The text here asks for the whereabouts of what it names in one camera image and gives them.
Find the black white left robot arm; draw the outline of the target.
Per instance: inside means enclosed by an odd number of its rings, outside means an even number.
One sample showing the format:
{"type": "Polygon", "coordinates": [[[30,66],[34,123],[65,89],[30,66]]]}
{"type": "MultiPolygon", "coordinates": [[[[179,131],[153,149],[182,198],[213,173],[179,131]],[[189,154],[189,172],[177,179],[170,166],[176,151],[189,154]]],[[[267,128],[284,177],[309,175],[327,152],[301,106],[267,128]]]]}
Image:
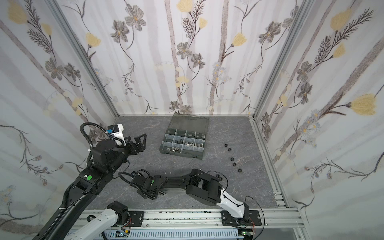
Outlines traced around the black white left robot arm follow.
{"type": "Polygon", "coordinates": [[[90,146],[86,167],[67,187],[61,205],[34,237],[36,240],[63,240],[83,211],[113,179],[114,173],[128,161],[128,157],[146,149],[147,134],[125,138],[123,130],[119,125],[111,125],[108,129],[91,122],[80,125],[80,132],[90,146]],[[98,128],[107,138],[94,144],[84,130],[86,126],[98,128]]]}

